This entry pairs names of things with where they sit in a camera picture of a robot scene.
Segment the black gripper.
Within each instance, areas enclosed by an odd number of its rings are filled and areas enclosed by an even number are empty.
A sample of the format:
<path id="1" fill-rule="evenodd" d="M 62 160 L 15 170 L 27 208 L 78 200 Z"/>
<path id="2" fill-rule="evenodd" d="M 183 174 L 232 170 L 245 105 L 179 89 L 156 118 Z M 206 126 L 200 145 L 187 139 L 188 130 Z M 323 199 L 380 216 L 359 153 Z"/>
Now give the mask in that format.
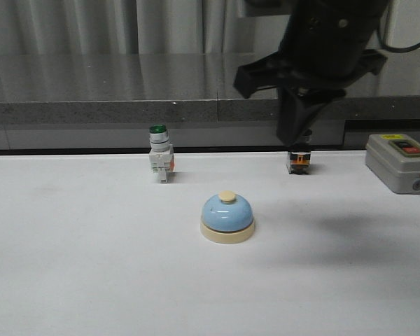
<path id="1" fill-rule="evenodd" d="M 240 66 L 234 88 L 245 98 L 278 88 L 276 135 L 296 146 L 322 110 L 351 84 L 377 75 L 386 56 L 367 44 L 387 1 L 297 1 L 278 50 Z"/>

